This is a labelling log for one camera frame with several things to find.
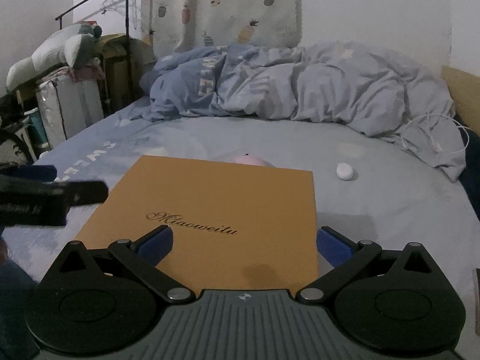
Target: pink object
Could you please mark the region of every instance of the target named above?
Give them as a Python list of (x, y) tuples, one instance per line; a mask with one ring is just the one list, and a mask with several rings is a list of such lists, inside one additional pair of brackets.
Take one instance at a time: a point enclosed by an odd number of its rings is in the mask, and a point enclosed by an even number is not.
[(271, 167), (272, 164), (268, 163), (265, 160), (262, 160), (259, 157), (254, 157), (253, 155), (239, 155), (233, 159), (233, 162), (236, 164), (244, 164), (244, 165), (257, 165), (259, 167)]

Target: pineapple print curtain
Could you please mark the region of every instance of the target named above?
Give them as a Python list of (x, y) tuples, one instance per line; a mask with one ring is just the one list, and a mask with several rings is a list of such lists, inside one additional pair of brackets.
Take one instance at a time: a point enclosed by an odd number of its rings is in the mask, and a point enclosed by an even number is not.
[(142, 0), (143, 40), (156, 57), (232, 43), (295, 47), (300, 0)]

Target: green and white plush toy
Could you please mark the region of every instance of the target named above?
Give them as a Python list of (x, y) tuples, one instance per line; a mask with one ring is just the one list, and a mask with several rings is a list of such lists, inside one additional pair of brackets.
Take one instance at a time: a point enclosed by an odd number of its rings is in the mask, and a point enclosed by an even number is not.
[(84, 67), (90, 61), (95, 41), (101, 35), (100, 26), (88, 23), (73, 24), (54, 32), (30, 57), (10, 68), (7, 89), (13, 91), (61, 66), (68, 65), (73, 69)]

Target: wooden headboard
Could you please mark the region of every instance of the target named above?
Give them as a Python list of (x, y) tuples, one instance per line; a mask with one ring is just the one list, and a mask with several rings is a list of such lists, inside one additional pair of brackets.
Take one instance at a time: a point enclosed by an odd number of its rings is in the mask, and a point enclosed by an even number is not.
[(449, 66), (443, 67), (442, 77), (457, 113), (467, 126), (480, 135), (480, 77)]

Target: crumpled comforter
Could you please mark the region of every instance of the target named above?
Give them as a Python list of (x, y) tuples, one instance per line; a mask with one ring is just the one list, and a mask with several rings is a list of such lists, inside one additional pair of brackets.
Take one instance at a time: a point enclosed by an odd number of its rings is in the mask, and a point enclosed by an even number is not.
[(440, 116), (455, 114), (445, 82), (392, 50), (355, 42), (198, 47), (163, 57), (140, 85), (151, 104), (133, 118), (254, 115), (342, 123), (399, 145), (452, 181), (465, 168), (460, 132)]

